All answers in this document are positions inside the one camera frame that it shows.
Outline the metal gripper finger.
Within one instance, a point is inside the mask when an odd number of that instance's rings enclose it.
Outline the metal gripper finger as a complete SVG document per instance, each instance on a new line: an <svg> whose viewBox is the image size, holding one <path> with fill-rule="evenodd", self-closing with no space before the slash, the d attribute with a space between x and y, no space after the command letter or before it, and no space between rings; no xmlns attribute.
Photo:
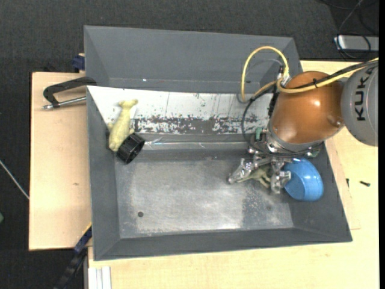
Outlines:
<svg viewBox="0 0 385 289"><path fill-rule="evenodd" d="M283 169L284 163L272 163L273 174L270 178L270 189L274 194L279 194L285 185L291 180L292 173Z"/></svg>
<svg viewBox="0 0 385 289"><path fill-rule="evenodd" d="M267 158L261 158L256 161L246 161L244 158L242 158L237 169L229 174L227 182L234 184L236 182L245 182L253 179L262 185L269 185L269 160L270 159Z"/></svg>

